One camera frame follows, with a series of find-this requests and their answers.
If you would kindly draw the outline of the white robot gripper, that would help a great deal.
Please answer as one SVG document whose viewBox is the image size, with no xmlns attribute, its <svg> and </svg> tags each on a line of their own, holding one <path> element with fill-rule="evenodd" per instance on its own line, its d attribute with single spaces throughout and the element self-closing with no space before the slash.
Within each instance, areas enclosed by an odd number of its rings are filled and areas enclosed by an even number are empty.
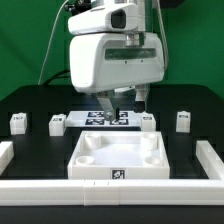
<svg viewBox="0 0 224 224">
<path fill-rule="evenodd" d="M 126 47 L 124 34 L 98 33 L 76 36 L 70 43 L 72 84 L 78 92 L 97 93 L 104 118 L 112 121 L 114 110 L 109 93 L 135 86 L 134 112 L 146 110 L 148 85 L 164 76 L 163 50 L 156 34 L 143 35 L 144 45 Z"/>
</svg>

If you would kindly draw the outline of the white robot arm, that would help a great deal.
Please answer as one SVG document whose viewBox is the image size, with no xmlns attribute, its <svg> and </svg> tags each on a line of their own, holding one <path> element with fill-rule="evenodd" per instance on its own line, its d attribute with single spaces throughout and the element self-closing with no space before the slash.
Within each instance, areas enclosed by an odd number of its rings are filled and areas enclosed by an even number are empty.
<svg viewBox="0 0 224 224">
<path fill-rule="evenodd" d="M 135 111 L 145 110 L 147 85 L 163 79 L 168 65 L 164 34 L 145 28 L 146 0 L 90 0 L 90 9 L 68 20 L 71 80 L 81 93 L 94 93 L 104 118 L 112 121 L 118 109 L 110 93 L 136 89 Z"/>
</svg>

